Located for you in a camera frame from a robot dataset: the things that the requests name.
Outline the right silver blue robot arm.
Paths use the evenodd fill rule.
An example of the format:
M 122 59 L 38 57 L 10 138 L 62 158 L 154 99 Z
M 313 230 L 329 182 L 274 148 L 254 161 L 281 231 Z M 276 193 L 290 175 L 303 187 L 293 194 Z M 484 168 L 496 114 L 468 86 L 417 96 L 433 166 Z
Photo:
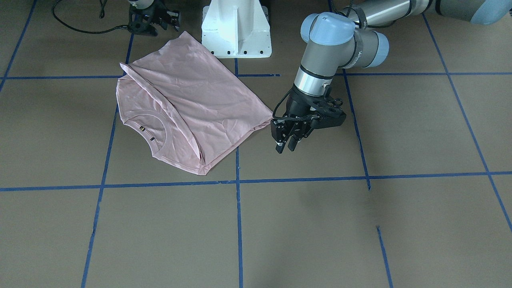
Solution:
M 163 0 L 130 1 L 128 31 L 137 35 L 157 36 L 155 24 L 180 31 L 180 12 L 170 10 Z

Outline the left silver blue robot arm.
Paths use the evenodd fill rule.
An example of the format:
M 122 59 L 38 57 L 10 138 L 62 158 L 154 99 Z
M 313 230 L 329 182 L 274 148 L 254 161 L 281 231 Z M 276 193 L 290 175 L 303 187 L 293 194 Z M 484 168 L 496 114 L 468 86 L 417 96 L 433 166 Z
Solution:
M 331 96 L 339 69 L 377 67 L 389 53 L 389 40 L 375 28 L 424 12 L 472 24 L 497 22 L 511 9 L 510 0 L 366 0 L 341 10 L 311 14 L 300 28 L 307 44 L 291 89 L 282 98 L 286 110 L 272 115 L 276 151 L 296 145 L 314 130 L 341 126 L 342 100 Z

